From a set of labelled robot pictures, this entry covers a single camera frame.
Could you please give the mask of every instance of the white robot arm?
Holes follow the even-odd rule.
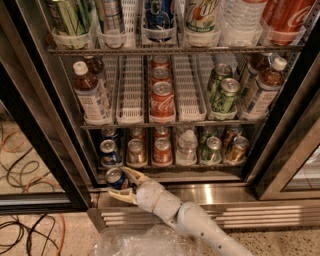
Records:
[[[140,172],[121,167],[128,178],[137,185],[132,189],[110,189],[112,197],[138,205],[139,208],[159,216],[167,225],[184,236],[194,236],[208,243],[221,256],[252,256],[244,246],[228,236],[194,202],[181,202],[180,198],[167,191],[160,183]]]

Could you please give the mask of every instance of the metal shelf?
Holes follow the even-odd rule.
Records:
[[[303,45],[289,46],[254,46],[254,47],[216,47],[216,48],[123,48],[123,49],[90,49],[90,50],[59,50],[51,46],[48,51],[58,56],[142,56],[142,55],[191,55],[191,54],[217,54],[217,53],[259,53],[259,52],[300,52]]]

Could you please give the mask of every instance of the white bottle cap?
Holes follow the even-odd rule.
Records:
[[[84,63],[83,61],[78,61],[78,62],[74,63],[73,70],[74,70],[74,73],[76,73],[76,75],[78,75],[78,76],[82,76],[82,75],[88,73],[87,64]]]
[[[277,71],[284,70],[286,66],[287,66],[287,61],[284,58],[280,58],[280,57],[275,58],[272,63],[272,68],[274,68]]]

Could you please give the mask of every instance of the clear plastic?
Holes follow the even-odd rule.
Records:
[[[95,256],[201,256],[202,244],[170,227],[155,225],[149,230],[108,230],[100,233]]]

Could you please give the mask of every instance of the floor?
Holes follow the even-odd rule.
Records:
[[[54,217],[56,224],[50,234],[50,238],[59,244],[62,234],[62,221],[58,214],[49,215]],[[34,225],[40,216],[21,215],[19,221],[29,228]],[[61,256],[95,256],[94,246],[100,239],[99,233],[92,225],[86,213],[68,213],[63,214],[65,220],[65,237],[61,250]],[[0,227],[7,221],[14,221],[11,216],[0,216]],[[36,230],[44,234],[49,234],[52,227],[53,219],[44,218]],[[320,227],[303,227],[303,228],[279,228],[273,230],[228,230],[230,236],[247,247],[253,255],[264,256],[318,256],[320,255]],[[0,229],[0,244],[12,244],[19,235],[17,225],[11,225]],[[28,255],[26,251],[27,232],[25,232],[21,241],[11,250],[3,255],[24,256]],[[32,235],[32,247],[30,255],[55,255],[56,248],[51,242],[42,254],[45,238],[37,233]],[[5,250],[0,246],[0,254]],[[202,246],[202,255],[208,254],[206,245]]]

